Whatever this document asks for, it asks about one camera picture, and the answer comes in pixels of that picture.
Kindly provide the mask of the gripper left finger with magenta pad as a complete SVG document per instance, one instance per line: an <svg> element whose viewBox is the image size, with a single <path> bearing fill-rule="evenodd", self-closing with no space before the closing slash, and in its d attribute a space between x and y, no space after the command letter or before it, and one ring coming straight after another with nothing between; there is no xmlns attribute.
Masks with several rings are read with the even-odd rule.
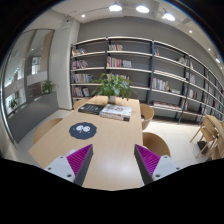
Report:
<svg viewBox="0 0 224 224"><path fill-rule="evenodd" d="M45 168L45 171L82 186L92 156L93 145L90 144L72 151L68 156L60 155Z"/></svg>

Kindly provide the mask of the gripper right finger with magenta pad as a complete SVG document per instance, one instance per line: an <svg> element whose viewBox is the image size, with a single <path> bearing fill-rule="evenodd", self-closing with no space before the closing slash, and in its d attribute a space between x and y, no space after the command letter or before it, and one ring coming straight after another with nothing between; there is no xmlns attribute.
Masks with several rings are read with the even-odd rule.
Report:
<svg viewBox="0 0 224 224"><path fill-rule="evenodd" d="M180 170L168 155L159 156L140 145L135 145L134 155L145 185Z"/></svg>

